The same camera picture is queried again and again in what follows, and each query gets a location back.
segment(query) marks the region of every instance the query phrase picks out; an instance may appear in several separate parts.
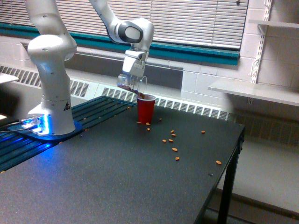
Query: red cup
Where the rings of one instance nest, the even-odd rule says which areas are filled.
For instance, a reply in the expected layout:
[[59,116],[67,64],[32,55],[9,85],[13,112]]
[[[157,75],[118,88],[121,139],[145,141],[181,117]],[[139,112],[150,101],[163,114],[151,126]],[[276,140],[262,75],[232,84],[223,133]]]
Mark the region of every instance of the red cup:
[[142,124],[151,123],[154,114],[156,97],[145,94],[144,98],[137,96],[138,121]]

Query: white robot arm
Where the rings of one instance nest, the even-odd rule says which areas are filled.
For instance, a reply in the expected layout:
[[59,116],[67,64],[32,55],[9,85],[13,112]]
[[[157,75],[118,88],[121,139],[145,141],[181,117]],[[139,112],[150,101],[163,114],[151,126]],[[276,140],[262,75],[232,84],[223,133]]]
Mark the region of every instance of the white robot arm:
[[42,82],[42,102],[29,116],[44,117],[44,125],[32,129],[38,135],[63,135],[75,130],[71,112],[70,78],[64,62],[77,50],[62,22],[55,0],[25,0],[31,22],[40,36],[30,41],[28,54]]
[[104,22],[109,37],[117,43],[131,44],[131,49],[126,50],[122,72],[142,77],[153,41],[154,25],[143,18],[121,21],[114,15],[107,0],[89,1]]

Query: window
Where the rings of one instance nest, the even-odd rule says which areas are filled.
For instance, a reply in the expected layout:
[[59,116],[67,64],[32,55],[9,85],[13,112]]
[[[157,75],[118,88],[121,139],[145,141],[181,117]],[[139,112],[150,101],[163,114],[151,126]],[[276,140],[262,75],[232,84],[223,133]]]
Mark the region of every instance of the window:
[[[239,50],[249,0],[108,0],[122,20],[144,17],[154,41]],[[23,0],[2,0],[0,22],[29,25]],[[57,0],[69,31],[107,35],[88,0]]]

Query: table leg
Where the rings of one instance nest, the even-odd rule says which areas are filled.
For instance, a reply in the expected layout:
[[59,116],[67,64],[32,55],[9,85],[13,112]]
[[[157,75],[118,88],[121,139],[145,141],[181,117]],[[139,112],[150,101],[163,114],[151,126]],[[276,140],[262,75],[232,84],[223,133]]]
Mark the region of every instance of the table leg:
[[238,148],[236,149],[233,158],[229,162],[228,167],[226,169],[217,224],[225,224],[228,218],[229,203],[233,192],[235,172],[237,170],[239,153],[240,146],[238,146]]

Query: white shelf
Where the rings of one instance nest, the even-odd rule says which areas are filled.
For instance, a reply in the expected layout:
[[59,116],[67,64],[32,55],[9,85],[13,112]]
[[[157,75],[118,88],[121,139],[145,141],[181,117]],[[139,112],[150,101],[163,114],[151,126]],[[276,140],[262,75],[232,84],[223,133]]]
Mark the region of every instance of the white shelf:
[[253,84],[234,79],[220,79],[212,83],[208,89],[243,97],[299,106],[299,91],[286,87]]
[[274,21],[263,21],[263,20],[249,20],[249,23],[256,23],[259,25],[267,25],[271,27],[282,27],[282,28],[297,28],[299,29],[298,23],[288,22],[274,22]]
[[16,76],[11,76],[8,74],[0,73],[0,84],[2,83],[8,83],[18,80]]

